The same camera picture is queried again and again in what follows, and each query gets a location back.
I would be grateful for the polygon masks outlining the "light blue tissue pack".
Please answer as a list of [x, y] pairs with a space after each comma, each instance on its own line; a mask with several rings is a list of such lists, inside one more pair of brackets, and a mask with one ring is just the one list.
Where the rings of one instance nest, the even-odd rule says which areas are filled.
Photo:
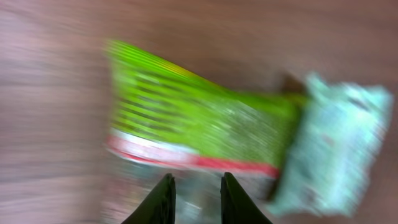
[[309, 101], [267, 209], [275, 216], [351, 217], [368, 187], [394, 96], [382, 85], [327, 83], [316, 73], [305, 86]]

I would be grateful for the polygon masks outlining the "green gummy candy bag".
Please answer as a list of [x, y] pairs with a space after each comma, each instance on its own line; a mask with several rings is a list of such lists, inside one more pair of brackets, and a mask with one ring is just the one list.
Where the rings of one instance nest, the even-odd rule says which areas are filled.
[[219, 223], [232, 173], [254, 203], [272, 197], [307, 97], [235, 91], [119, 40], [108, 43], [113, 106], [103, 222], [121, 223], [165, 174], [177, 223]]

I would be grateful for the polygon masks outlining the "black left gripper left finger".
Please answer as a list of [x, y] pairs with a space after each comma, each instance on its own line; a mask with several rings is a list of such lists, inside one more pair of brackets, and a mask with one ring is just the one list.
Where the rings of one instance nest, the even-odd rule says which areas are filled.
[[121, 224], [174, 224], [175, 205], [175, 178], [168, 173]]

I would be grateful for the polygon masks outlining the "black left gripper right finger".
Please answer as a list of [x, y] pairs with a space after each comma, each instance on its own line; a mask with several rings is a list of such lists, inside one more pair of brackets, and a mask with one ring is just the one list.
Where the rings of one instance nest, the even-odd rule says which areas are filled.
[[272, 224], [230, 172], [221, 179], [221, 223]]

